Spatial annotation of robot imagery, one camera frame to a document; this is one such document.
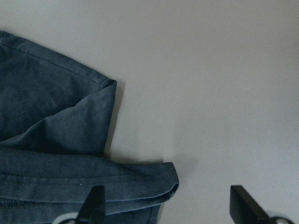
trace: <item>cloth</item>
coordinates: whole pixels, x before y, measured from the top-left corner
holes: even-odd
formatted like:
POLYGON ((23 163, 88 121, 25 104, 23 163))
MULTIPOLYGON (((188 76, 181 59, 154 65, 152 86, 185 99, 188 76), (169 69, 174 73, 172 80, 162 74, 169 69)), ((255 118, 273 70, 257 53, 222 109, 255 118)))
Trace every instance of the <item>cloth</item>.
POLYGON ((103 158, 116 81, 0 31, 0 223, 50 224, 105 186, 105 224, 155 224, 178 188, 171 162, 103 158))

